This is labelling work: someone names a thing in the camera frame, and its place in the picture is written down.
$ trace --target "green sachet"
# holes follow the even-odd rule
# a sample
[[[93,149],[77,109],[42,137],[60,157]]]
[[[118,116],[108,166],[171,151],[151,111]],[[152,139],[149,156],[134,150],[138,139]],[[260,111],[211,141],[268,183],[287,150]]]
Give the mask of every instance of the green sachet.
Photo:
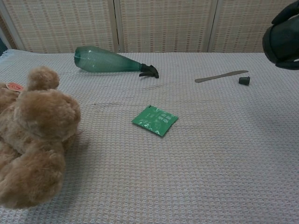
[[[177,116],[149,105],[132,120],[132,123],[163,137],[177,119]]]

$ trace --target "teddy bear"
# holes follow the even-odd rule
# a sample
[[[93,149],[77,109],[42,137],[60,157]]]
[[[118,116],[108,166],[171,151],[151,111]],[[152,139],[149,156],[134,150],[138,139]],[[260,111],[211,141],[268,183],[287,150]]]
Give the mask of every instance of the teddy bear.
[[[26,209],[50,201],[63,185],[65,152],[81,119],[73,97],[57,90],[46,66],[27,74],[21,91],[0,83],[0,206]]]

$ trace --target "knife blade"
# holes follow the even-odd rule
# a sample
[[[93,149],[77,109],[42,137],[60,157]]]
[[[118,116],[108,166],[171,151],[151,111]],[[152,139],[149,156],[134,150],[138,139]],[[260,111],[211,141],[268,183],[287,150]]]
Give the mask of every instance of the knife blade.
[[[218,75],[218,76],[212,76],[212,77],[206,77],[206,78],[198,78],[195,80],[196,83],[202,83],[204,81],[208,81],[211,79],[216,79],[216,78],[222,78],[222,77],[227,77],[227,76],[234,76],[234,75],[239,75],[242,73],[246,73],[248,72],[247,70],[239,70],[239,71],[231,71],[222,75]]]

